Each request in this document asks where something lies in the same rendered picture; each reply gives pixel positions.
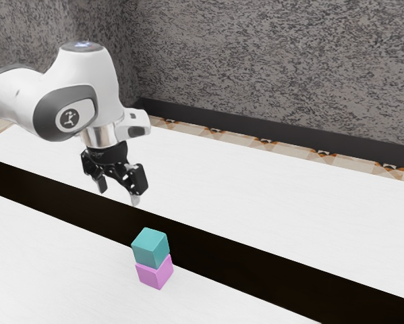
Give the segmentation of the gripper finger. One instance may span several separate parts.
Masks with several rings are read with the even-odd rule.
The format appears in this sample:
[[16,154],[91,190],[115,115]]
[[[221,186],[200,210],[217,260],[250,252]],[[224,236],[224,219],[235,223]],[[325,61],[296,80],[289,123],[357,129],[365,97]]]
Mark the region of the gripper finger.
[[84,173],[92,178],[97,185],[98,191],[103,194],[107,190],[107,181],[104,177],[103,169],[91,160],[87,150],[84,150],[80,157]]
[[133,207],[140,203],[141,195],[148,189],[148,180],[142,164],[115,163],[108,165],[105,175],[113,178],[130,195]]

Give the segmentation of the teal block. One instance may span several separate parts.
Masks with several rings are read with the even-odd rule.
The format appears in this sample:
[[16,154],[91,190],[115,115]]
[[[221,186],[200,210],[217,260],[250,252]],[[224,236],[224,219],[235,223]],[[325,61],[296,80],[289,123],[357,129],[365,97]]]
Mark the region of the teal block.
[[167,235],[149,227],[144,227],[131,243],[137,263],[158,269],[170,253]]

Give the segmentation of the pink block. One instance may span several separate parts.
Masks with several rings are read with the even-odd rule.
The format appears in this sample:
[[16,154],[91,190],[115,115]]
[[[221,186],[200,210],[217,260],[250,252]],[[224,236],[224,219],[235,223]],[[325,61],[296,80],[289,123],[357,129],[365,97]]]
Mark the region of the pink block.
[[157,290],[161,290],[174,272],[171,255],[168,254],[165,257],[158,269],[136,263],[136,272],[140,282]]

